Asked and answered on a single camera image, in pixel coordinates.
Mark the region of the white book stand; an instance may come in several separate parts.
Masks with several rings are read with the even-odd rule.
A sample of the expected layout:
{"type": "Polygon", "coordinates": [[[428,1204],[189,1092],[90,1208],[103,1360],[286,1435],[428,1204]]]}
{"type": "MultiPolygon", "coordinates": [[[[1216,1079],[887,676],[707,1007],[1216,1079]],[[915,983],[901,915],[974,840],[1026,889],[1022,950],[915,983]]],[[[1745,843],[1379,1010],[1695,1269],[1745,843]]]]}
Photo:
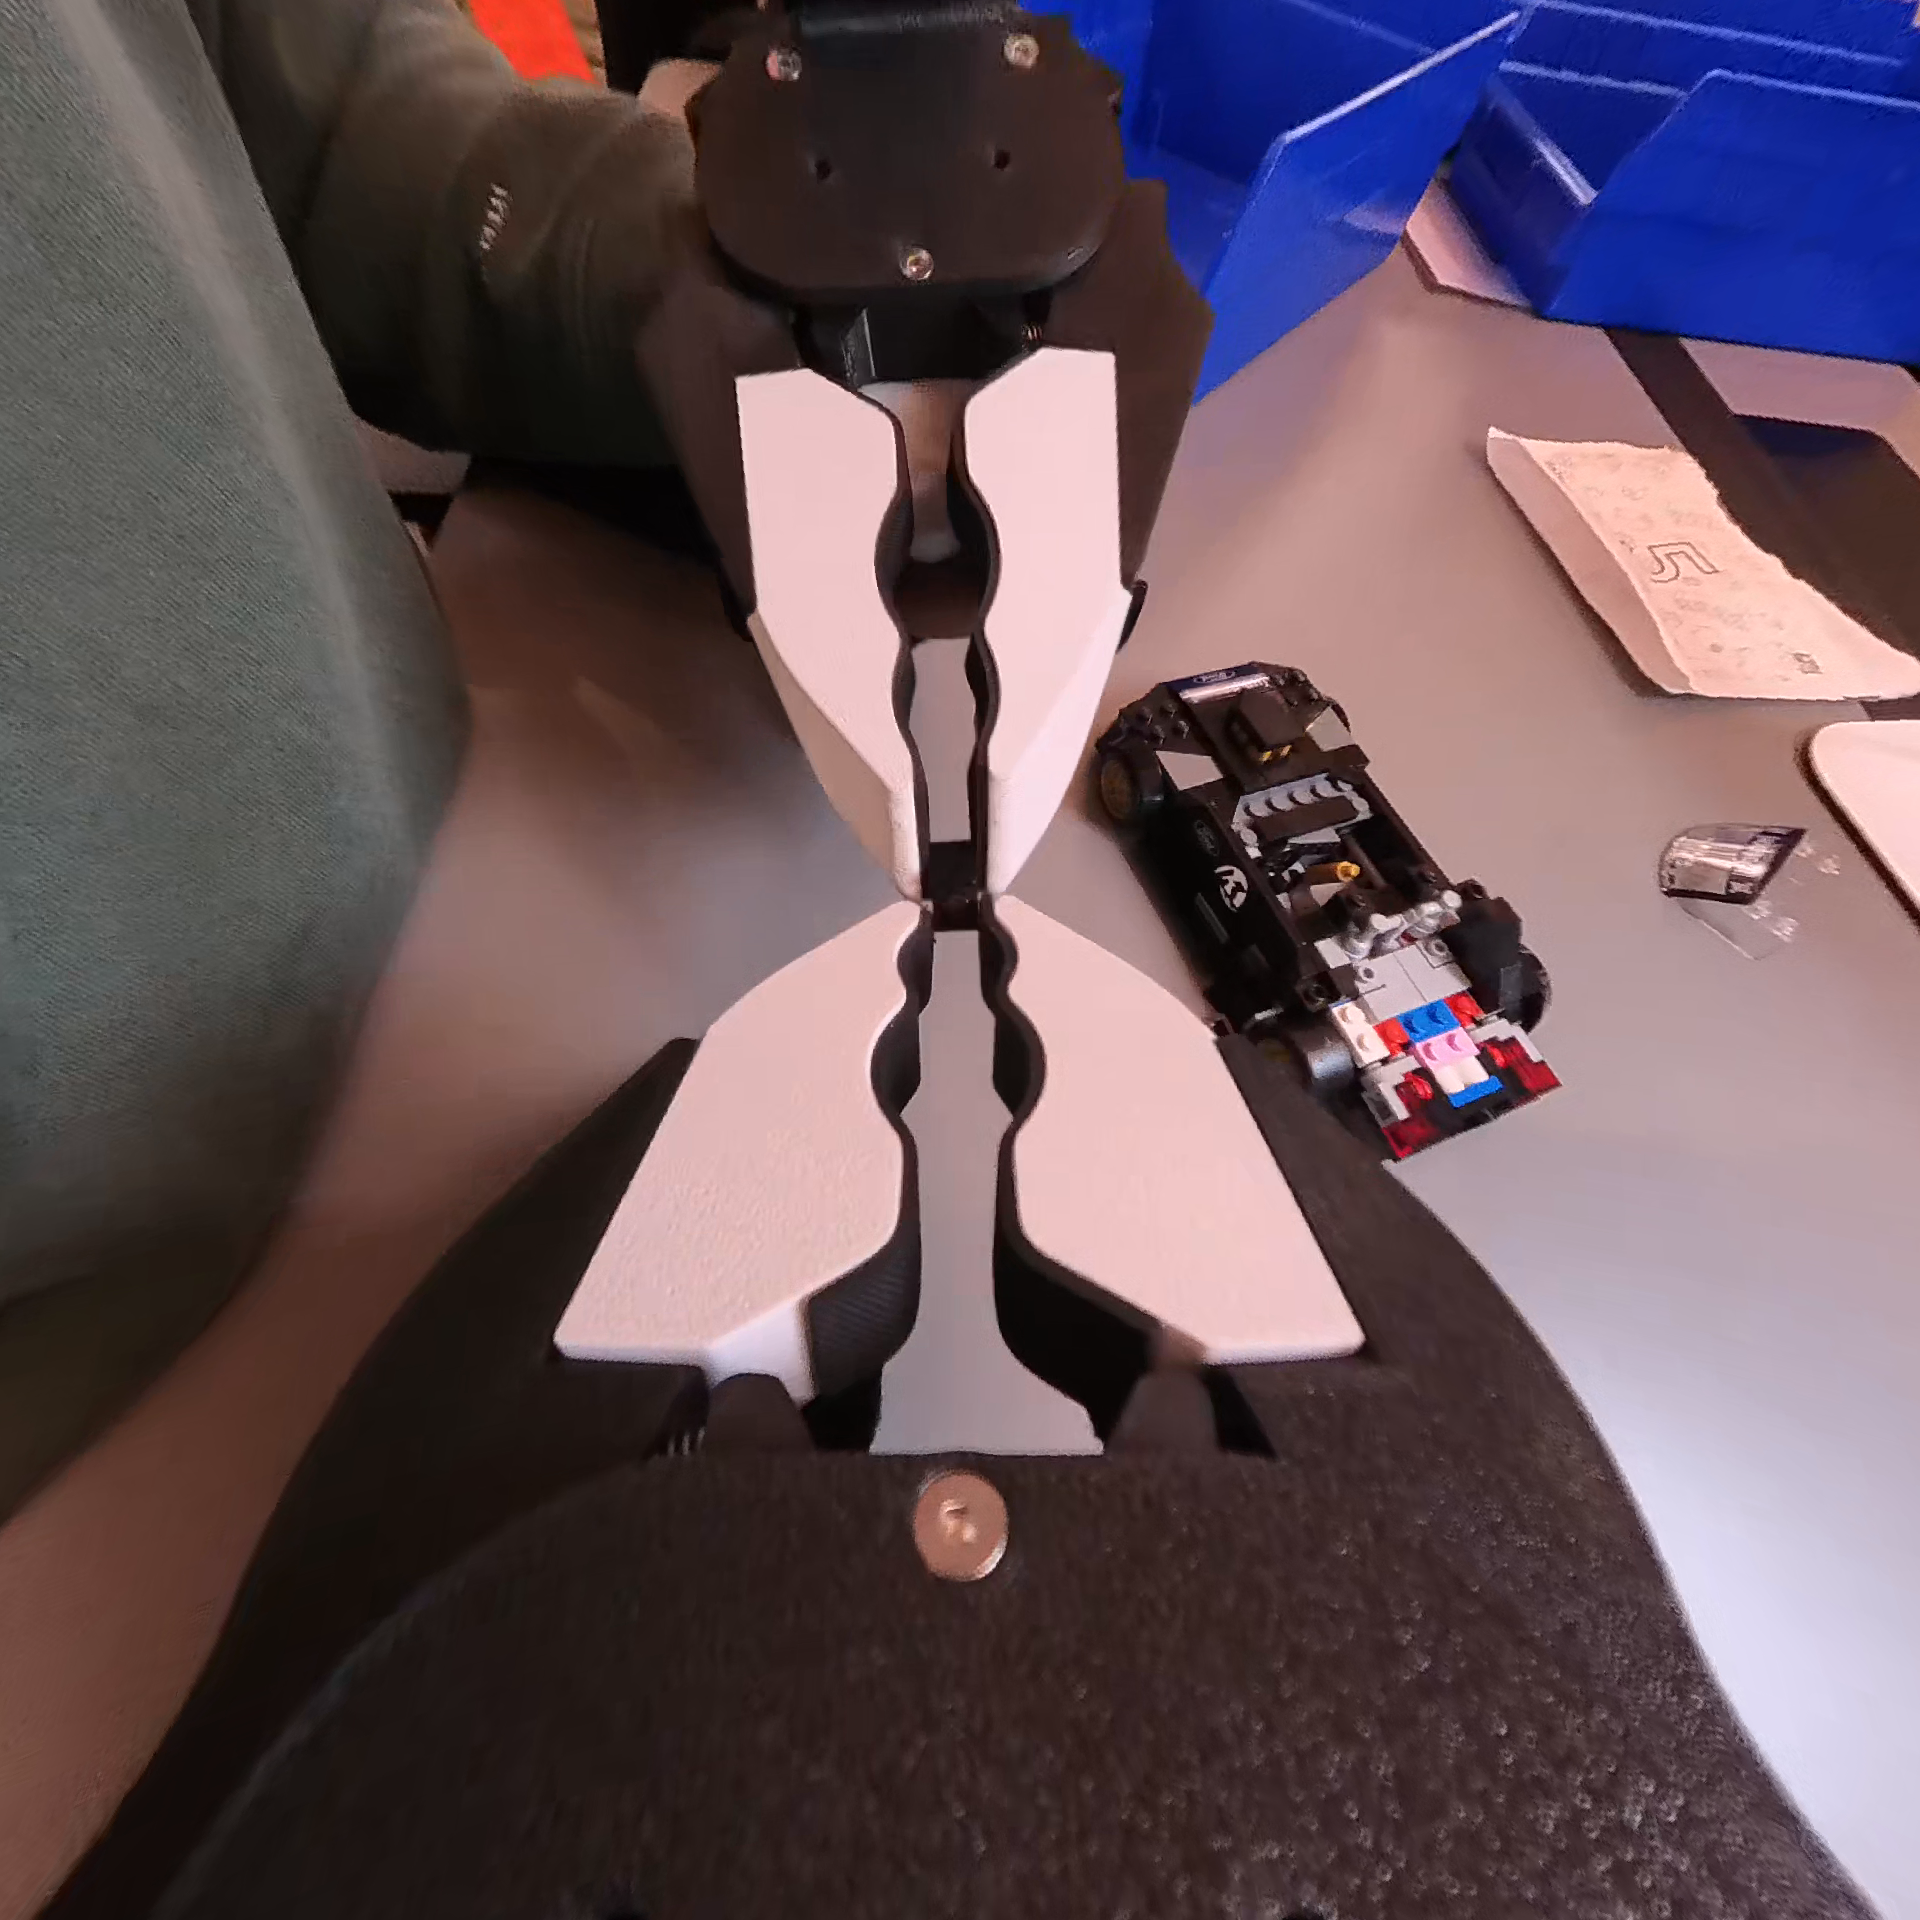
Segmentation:
{"type": "Polygon", "coordinates": [[[1918,917],[1918,721],[1835,723],[1811,735],[1811,780],[1918,917]]]}

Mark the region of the blue plastic bin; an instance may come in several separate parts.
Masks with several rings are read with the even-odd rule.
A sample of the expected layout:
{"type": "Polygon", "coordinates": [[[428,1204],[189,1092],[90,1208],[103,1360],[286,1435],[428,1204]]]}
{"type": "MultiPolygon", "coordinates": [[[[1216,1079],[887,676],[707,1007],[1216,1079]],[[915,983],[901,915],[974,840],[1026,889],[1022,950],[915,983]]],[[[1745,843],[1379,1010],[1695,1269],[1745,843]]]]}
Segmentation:
{"type": "Polygon", "coordinates": [[[1447,191],[1534,314],[1918,362],[1913,2],[1528,2],[1447,191]]]}
{"type": "Polygon", "coordinates": [[[1524,2],[1028,2],[1122,85],[1222,389],[1396,248],[1524,2]]]}

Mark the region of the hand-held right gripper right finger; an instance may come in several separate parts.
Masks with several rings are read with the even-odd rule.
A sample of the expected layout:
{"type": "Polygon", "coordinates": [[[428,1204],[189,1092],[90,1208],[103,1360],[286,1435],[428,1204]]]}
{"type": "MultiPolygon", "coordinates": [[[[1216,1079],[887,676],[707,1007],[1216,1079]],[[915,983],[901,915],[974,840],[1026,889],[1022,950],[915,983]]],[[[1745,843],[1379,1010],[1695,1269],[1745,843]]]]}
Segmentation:
{"type": "Polygon", "coordinates": [[[1212,1028],[1014,896],[996,934],[1017,1034],[1039,1047],[1010,1138],[1022,1243],[1173,1357],[1354,1356],[1357,1317],[1212,1028]]]}

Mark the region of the person's left forearm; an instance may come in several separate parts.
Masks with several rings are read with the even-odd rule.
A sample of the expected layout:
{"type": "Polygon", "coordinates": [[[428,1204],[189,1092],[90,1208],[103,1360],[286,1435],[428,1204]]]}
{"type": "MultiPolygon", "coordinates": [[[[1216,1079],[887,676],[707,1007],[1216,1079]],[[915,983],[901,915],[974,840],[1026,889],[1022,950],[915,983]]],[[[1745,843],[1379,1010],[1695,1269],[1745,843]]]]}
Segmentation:
{"type": "Polygon", "coordinates": [[[519,80],[456,2],[189,2],[353,413],[661,468],[638,338],[691,254],[685,123],[519,80]]]}

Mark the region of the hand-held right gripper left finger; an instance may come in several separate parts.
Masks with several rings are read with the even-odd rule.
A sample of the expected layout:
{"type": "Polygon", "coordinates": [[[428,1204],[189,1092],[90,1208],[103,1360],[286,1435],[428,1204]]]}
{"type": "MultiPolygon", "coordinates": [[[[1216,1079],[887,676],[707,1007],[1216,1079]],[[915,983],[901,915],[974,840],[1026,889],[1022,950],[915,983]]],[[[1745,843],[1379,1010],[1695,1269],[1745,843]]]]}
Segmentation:
{"type": "Polygon", "coordinates": [[[893,902],[807,950],[700,1038],[553,1345],[564,1357],[764,1374],[797,1404],[847,1371],[814,1329],[904,1220],[904,1134],[876,1049],[925,934],[893,902]]]}

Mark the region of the red plastic bin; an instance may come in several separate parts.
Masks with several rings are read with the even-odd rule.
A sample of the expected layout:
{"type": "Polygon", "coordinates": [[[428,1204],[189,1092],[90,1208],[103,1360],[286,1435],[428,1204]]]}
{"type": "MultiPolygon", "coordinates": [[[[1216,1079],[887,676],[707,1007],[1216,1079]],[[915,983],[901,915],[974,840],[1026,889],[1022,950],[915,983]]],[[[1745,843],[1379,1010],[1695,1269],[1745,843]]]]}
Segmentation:
{"type": "Polygon", "coordinates": [[[596,2],[460,2],[516,77],[603,85],[596,2]]]}

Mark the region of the printed white paper bag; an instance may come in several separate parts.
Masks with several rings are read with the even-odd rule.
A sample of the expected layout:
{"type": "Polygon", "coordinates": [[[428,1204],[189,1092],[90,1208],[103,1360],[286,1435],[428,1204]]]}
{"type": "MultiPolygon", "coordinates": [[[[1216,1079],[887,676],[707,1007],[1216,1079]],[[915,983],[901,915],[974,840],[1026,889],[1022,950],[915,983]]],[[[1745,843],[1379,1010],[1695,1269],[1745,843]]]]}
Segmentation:
{"type": "Polygon", "coordinates": [[[1663,695],[1881,704],[1918,662],[1756,546],[1676,448],[1487,431],[1487,468],[1576,593],[1663,695]]]}

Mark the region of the black lego car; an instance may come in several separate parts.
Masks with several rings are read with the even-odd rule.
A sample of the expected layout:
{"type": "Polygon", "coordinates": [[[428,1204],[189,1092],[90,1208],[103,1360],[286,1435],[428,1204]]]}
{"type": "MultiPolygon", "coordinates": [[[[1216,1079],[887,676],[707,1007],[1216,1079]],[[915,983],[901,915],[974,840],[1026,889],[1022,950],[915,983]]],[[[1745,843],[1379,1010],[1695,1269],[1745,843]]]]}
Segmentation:
{"type": "Polygon", "coordinates": [[[1301,669],[1146,688],[1094,742],[1090,784],[1216,1028],[1293,1069],[1383,1162],[1559,1087],[1520,917],[1445,871],[1301,669]]]}

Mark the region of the clear lego windshield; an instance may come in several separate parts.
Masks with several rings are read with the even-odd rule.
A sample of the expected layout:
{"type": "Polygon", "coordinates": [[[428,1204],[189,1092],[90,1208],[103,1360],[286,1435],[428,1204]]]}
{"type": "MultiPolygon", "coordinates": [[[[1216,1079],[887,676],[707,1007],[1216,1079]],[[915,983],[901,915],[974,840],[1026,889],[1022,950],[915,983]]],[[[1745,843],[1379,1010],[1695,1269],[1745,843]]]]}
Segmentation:
{"type": "Polygon", "coordinates": [[[1792,871],[1807,833],[1778,823],[1698,823],[1656,858],[1656,885],[1745,960],[1769,960],[1799,934],[1792,871]]]}

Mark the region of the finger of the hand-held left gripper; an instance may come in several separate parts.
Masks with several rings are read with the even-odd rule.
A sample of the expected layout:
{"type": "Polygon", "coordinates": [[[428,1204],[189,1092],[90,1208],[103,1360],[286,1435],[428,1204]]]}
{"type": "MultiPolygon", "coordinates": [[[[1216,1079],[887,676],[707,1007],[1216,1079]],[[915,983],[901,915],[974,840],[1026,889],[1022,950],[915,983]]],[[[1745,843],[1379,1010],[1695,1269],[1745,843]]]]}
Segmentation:
{"type": "Polygon", "coordinates": [[[1133,605],[1114,355],[1017,361],[970,396],[959,452],[993,548],[977,621],[990,681],[981,889],[1004,896],[1062,806],[1133,605]]]}
{"type": "Polygon", "coordinates": [[[901,901],[921,901],[911,647],[883,579],[911,522],[899,421],[807,368],[743,375],[733,404],[755,655],[837,818],[901,901]]]}

